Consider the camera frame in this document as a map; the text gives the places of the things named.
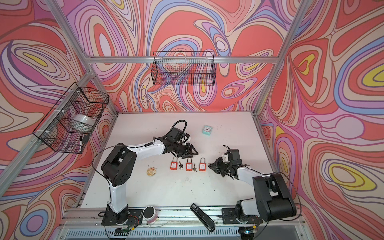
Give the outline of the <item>red padlock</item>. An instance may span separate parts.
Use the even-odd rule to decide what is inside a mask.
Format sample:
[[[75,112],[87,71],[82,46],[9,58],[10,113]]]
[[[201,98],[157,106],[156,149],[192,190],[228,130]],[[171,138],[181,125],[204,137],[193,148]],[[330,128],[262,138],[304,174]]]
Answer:
[[[205,158],[201,158],[200,163],[199,163],[199,171],[200,172],[205,172],[206,169],[207,169],[206,159]]]
[[[177,157],[173,157],[173,159],[171,161],[170,169],[171,170],[177,170],[178,169],[178,158]]]
[[[192,158],[187,158],[186,171],[193,171],[193,166]]]

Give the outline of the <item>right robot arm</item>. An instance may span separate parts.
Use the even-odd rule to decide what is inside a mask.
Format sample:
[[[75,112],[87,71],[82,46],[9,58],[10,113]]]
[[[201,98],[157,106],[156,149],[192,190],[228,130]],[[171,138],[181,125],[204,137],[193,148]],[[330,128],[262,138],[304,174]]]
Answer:
[[[221,177],[230,177],[253,187],[255,197],[239,200],[231,214],[222,214],[224,219],[234,218],[247,223],[254,217],[264,222],[287,220],[297,215],[297,208],[281,173],[264,174],[243,164],[238,149],[228,149],[209,168]]]

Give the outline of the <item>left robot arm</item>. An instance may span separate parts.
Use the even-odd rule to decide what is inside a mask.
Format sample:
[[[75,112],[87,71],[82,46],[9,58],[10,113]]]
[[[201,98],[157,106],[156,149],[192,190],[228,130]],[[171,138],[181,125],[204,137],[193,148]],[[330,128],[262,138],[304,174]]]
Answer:
[[[110,201],[103,217],[103,225],[125,225],[130,218],[126,199],[126,183],[132,175],[137,161],[170,153],[175,158],[188,159],[199,152],[190,144],[190,135],[178,128],[141,146],[119,143],[110,152],[101,166],[104,178],[109,183]]]

